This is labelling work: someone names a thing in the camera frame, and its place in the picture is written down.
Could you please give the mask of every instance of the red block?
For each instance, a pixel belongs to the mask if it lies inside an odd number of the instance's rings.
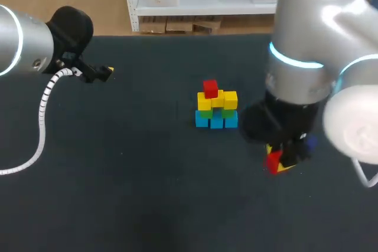
[[[267,160],[266,160],[266,165],[268,166],[269,172],[271,174],[277,174],[277,169],[279,165],[279,158],[282,155],[281,150],[277,150],[276,152],[271,152],[268,154]]]
[[[213,99],[218,97],[218,84],[216,80],[203,81],[203,92],[205,92],[205,99]]]

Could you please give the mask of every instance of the white cable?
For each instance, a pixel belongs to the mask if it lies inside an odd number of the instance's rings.
[[[356,158],[352,158],[351,160],[357,172],[357,176],[360,178],[360,181],[365,187],[370,188],[378,183],[378,174],[375,174],[375,176],[371,180],[367,180],[366,175],[360,165],[360,162]]]
[[[46,128],[45,128],[45,112],[46,112],[46,105],[48,97],[50,96],[51,90],[53,89],[56,82],[64,77],[64,76],[72,76],[73,72],[68,69],[64,68],[53,75],[53,78],[48,82],[46,89],[43,92],[41,103],[40,103],[40,110],[38,112],[38,124],[40,128],[40,141],[38,143],[37,150],[35,151],[34,155],[28,160],[26,163],[22,165],[16,166],[15,168],[3,169],[0,170],[0,175],[5,174],[14,174],[15,172],[19,172],[25,168],[31,166],[36,160],[40,157],[43,151],[43,147],[45,146],[45,138],[46,138]]]

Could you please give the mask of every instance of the dark table surface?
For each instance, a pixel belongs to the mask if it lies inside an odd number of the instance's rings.
[[[0,176],[0,251],[376,251],[378,193],[324,137],[311,161],[272,176],[262,145],[194,127],[206,78],[261,99],[267,35],[97,37],[84,59],[105,84],[63,78],[41,158]],[[0,80],[0,166],[37,146],[50,76]]]

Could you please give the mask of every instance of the glowing blue ring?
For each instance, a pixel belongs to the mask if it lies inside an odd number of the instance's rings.
[[[371,60],[371,59],[378,59],[378,54],[365,55],[365,56],[362,56],[362,57],[360,57],[360,58],[352,61],[351,63],[349,63],[348,65],[346,65],[344,67],[344,69],[342,69],[340,75],[342,75],[346,71],[346,69],[348,69],[349,67],[351,67],[353,64],[361,62],[361,61],[365,61],[365,60]]]
[[[274,47],[272,42],[269,44],[269,48],[270,48],[272,54],[276,58],[278,58],[279,60],[281,60],[282,62],[284,62],[286,64],[289,64],[289,65],[292,65],[292,66],[295,66],[295,67],[299,67],[299,68],[307,68],[307,69],[323,68],[323,65],[320,64],[320,63],[298,61],[298,60],[294,60],[294,59],[291,59],[289,57],[284,56],[282,53],[280,53],[278,50],[276,50],[276,48]]]

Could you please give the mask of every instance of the blue block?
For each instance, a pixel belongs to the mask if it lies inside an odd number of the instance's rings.
[[[199,110],[195,111],[195,126],[208,127],[208,118],[202,118]]]
[[[213,118],[210,119],[211,129],[222,129],[223,128],[223,118],[222,112],[214,112]]]
[[[318,143],[318,141],[317,141],[317,138],[315,136],[308,135],[306,144],[307,144],[309,150],[314,150],[317,143]]]
[[[234,110],[234,114],[230,118],[224,119],[225,128],[237,128],[237,111]]]

